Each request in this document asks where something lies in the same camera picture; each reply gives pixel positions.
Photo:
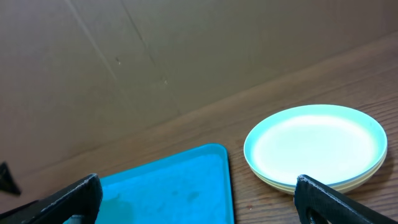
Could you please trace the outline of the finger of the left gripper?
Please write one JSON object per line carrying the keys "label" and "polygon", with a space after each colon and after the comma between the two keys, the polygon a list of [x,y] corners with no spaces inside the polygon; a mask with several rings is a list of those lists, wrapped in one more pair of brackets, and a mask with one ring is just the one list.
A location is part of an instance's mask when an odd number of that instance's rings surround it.
{"label": "finger of the left gripper", "polygon": [[13,195],[20,195],[21,190],[14,181],[6,162],[1,163],[1,190]]}

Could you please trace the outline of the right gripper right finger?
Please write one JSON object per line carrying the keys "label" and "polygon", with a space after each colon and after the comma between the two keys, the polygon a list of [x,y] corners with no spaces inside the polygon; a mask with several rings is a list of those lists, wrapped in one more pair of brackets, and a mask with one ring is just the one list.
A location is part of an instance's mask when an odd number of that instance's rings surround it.
{"label": "right gripper right finger", "polygon": [[307,175],[297,177],[294,205],[301,224],[397,224]]}

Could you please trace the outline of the light blue plate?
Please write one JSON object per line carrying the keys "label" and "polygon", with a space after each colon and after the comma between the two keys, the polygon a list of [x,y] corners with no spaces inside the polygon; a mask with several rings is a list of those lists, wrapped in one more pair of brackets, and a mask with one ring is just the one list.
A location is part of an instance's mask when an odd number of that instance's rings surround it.
{"label": "light blue plate", "polygon": [[305,105],[273,114],[247,135],[249,167],[280,185],[308,175],[329,186],[345,184],[376,167],[387,136],[370,115],[338,105]]}

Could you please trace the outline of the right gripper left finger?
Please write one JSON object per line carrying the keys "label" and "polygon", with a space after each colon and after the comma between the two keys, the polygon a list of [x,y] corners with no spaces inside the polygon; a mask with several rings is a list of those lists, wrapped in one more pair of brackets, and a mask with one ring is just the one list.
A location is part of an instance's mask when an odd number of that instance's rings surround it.
{"label": "right gripper left finger", "polygon": [[1,223],[94,223],[103,198],[97,174],[90,174],[47,198],[1,214]]}

